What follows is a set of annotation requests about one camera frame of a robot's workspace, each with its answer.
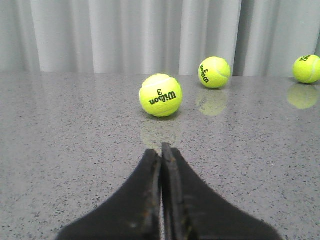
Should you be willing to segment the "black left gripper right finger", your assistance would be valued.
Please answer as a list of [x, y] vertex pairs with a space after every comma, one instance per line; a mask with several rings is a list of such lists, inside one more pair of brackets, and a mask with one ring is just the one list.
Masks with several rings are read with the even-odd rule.
[[269, 224], [214, 192], [177, 148], [162, 144], [162, 199], [167, 240], [279, 240]]

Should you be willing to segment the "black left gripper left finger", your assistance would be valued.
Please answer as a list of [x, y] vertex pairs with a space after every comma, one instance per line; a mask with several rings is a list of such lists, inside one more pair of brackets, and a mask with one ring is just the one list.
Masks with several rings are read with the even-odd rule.
[[66, 226], [59, 240], [160, 239], [161, 158], [147, 149], [129, 179], [100, 207]]

